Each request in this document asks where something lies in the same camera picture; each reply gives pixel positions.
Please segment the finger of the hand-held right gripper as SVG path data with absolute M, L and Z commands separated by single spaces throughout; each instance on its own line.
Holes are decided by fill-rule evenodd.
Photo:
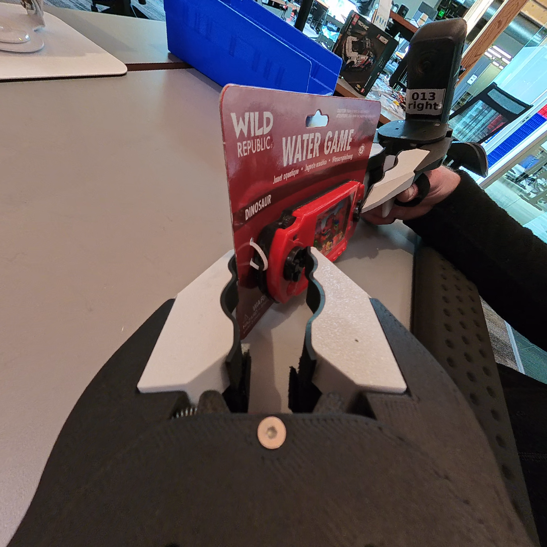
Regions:
M 378 143 L 372 144 L 364 179 L 365 202 L 387 202 L 399 193 L 396 163 L 396 157 L 387 155 L 384 147 Z
M 416 168 L 418 168 L 429 153 L 430 151 L 427 149 L 412 148 L 410 150 L 402 150 L 397 155 L 394 155 L 397 160 L 394 167 L 398 170 L 399 174 L 399 193 L 397 195 L 412 185 Z M 387 202 L 365 202 L 364 198 L 360 205 L 360 216 L 364 212 L 382 206 L 382 216 L 385 217 L 391 210 L 395 198 Z

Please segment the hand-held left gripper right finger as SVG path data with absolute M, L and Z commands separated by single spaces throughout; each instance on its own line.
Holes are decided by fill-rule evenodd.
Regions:
M 346 406 L 365 391 L 403 394 L 407 385 L 369 295 L 316 248 L 305 251 L 312 316 L 298 370 L 290 372 L 291 411 L 311 413 L 331 392 Z

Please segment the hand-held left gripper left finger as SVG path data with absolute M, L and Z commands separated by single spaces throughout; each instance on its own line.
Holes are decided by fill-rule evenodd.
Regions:
M 138 390 L 183 391 L 192 404 L 215 390 L 232 412 L 246 413 L 251 358 L 233 315 L 237 303 L 235 253 L 229 251 L 176 296 Z

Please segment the red handheld toy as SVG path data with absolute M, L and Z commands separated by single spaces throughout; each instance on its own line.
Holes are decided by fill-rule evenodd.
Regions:
M 304 250 L 346 249 L 366 193 L 378 101 L 226 85 L 220 112 L 245 338 L 307 287 Z

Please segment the person's right forearm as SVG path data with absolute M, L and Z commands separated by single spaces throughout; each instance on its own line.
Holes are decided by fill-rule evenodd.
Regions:
M 405 221 L 451 262 L 520 334 L 546 351 L 546 243 L 468 174 L 427 214 Z

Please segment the person's right hand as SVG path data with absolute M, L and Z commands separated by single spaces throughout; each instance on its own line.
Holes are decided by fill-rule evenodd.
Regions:
M 382 206 L 361 214 L 361 218 L 374 225 L 388 225 L 395 221 L 411 221 L 426 215 L 434 206 L 445 200 L 459 185 L 461 177 L 455 171 L 441 166 L 425 173 L 430 184 L 429 193 L 416 206 L 393 205 L 390 213 L 382 216 Z

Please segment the black toy car box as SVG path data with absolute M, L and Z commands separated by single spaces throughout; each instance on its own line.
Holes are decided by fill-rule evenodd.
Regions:
M 351 11 L 334 45 L 342 59 L 339 76 L 365 96 L 398 46 L 398 41 Z

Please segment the black mesh office chair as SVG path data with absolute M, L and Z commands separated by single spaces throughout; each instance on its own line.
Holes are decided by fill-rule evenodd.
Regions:
M 452 138 L 481 144 L 530 108 L 531 105 L 491 83 L 450 115 Z

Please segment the black vertical pole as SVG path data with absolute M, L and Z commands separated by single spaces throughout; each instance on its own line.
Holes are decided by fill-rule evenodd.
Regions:
M 312 8 L 312 5 L 314 3 L 313 0 L 303 0 L 299 1 L 300 7 L 297 14 L 297 19 L 295 21 L 294 27 L 304 33 L 305 24 L 307 22 L 307 19 L 310 15 L 310 11 Z

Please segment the blue plastic bin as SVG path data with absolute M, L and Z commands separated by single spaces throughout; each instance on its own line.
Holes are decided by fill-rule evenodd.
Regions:
M 331 95 L 342 59 L 255 1 L 164 1 L 168 49 L 229 83 Z

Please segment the person's dark clothing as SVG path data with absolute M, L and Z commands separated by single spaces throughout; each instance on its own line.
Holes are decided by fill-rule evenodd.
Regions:
M 546 546 L 546 384 L 498 365 L 536 529 Z

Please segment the white document stand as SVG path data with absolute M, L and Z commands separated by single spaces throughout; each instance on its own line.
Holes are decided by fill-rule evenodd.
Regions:
M 1 81 L 121 76 L 127 67 L 58 17 L 46 13 L 45 28 L 34 30 L 21 5 L 1 3 L 1 27 L 11 27 L 30 40 L 2 43 Z

